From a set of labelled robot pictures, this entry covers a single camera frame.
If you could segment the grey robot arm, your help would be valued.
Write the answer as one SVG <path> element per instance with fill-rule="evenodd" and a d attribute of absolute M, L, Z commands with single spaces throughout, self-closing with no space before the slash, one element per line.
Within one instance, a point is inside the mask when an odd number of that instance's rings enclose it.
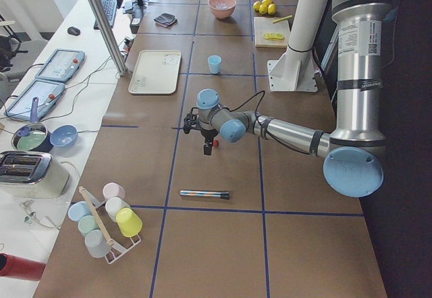
<path fill-rule="evenodd" d="M 322 157 L 323 174 L 332 189 L 348 197 L 365 197 L 382 184 L 379 157 L 385 136 L 378 129 L 381 73 L 381 25 L 393 0 L 298 0 L 286 52 L 269 61 L 272 91 L 311 91 L 307 70 L 313 62 L 313 42 L 327 3 L 337 25 L 337 117 L 331 133 L 284 122 L 257 111 L 228 109 L 213 89 L 202 90 L 196 106 L 184 118 L 183 130 L 199 131 L 203 151 L 213 140 L 230 143 L 246 133 L 272 139 L 291 150 Z"/>

